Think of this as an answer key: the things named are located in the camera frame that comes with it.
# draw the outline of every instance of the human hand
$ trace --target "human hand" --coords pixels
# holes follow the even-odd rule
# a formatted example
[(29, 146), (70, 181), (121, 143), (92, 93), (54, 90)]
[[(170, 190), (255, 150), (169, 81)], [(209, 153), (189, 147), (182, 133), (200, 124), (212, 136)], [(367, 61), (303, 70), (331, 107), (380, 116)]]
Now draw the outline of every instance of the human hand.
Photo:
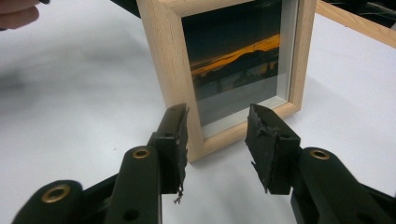
[(0, 0), (0, 30), (17, 29), (37, 20), (35, 5), (39, 3), (38, 0)]

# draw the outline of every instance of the white surface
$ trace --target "white surface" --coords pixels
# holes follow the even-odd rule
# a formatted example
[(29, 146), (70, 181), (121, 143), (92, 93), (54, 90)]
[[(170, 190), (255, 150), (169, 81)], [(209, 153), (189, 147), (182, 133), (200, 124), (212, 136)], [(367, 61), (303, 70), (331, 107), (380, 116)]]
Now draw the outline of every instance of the white surface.
[[(0, 33), (0, 223), (52, 181), (114, 175), (165, 110), (140, 20), (107, 0), (40, 12)], [(286, 120), (303, 147), (392, 196), (395, 71), (395, 49), (317, 15), (304, 107)], [(163, 196), (163, 223), (295, 223), (290, 198), (266, 195), (250, 161), (240, 141), (189, 165), (182, 204)]]

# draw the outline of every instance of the wooden picture frame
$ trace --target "wooden picture frame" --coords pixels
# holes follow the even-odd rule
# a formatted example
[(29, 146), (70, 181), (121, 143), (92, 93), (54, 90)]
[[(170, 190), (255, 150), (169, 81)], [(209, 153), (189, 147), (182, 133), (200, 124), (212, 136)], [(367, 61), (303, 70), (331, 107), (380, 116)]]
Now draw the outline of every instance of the wooden picture frame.
[(388, 27), (366, 20), (363, 17), (321, 0), (318, 0), (317, 2), (316, 12), (321, 16), (343, 24), (363, 35), (370, 36), (372, 39), (396, 48), (396, 31), (391, 30)]
[[(247, 123), (245, 121), (236, 123), (234, 126), (211, 136), (203, 134), (194, 94), (182, 19), (248, 2), (252, 1), (137, 0), (165, 105), (170, 107), (187, 103), (190, 109), (188, 118), (189, 161), (198, 160), (219, 148), (226, 147), (244, 138)], [(289, 99), (285, 104), (274, 108), (275, 112), (282, 118), (301, 108), (316, 0), (299, 0), (297, 4), (294, 46), (290, 56)]]

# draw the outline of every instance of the dark mountain silhouette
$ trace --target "dark mountain silhouette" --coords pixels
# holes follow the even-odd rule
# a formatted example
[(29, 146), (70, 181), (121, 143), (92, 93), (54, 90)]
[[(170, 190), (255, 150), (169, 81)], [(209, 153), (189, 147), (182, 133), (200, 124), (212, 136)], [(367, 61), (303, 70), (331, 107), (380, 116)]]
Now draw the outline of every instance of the dark mountain silhouette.
[(204, 77), (194, 77), (194, 85), (196, 87), (210, 83), (213, 81), (219, 82), (224, 77), (231, 74), (248, 70), (263, 63), (277, 61), (279, 55), (279, 48), (272, 50), (256, 50), (250, 53), (243, 54), (231, 63), (226, 64), (216, 71), (211, 71)]

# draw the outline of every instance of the photo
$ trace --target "photo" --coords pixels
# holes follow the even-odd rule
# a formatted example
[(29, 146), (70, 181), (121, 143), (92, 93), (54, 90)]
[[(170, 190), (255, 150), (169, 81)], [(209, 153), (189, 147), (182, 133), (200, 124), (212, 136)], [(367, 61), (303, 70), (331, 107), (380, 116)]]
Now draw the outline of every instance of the photo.
[(282, 0), (182, 18), (201, 125), (276, 96)]

